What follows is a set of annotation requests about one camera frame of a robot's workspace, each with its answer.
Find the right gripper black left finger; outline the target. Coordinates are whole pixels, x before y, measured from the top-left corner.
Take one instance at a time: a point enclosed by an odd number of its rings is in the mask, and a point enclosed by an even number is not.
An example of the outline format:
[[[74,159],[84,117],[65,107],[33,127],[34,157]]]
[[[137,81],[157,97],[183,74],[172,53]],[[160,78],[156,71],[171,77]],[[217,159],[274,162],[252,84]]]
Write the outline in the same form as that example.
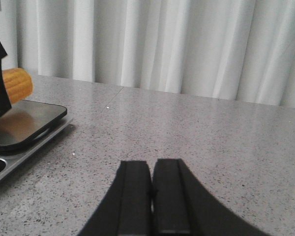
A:
[[[150,236],[151,177],[145,161],[121,161],[116,177],[80,236]]]

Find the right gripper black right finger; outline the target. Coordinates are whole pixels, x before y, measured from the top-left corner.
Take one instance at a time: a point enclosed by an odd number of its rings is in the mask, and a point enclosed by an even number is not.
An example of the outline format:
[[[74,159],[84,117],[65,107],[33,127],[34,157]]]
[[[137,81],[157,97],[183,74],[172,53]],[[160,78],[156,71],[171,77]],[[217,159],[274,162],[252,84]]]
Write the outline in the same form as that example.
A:
[[[158,159],[153,173],[156,236],[264,236],[230,211],[182,159]]]

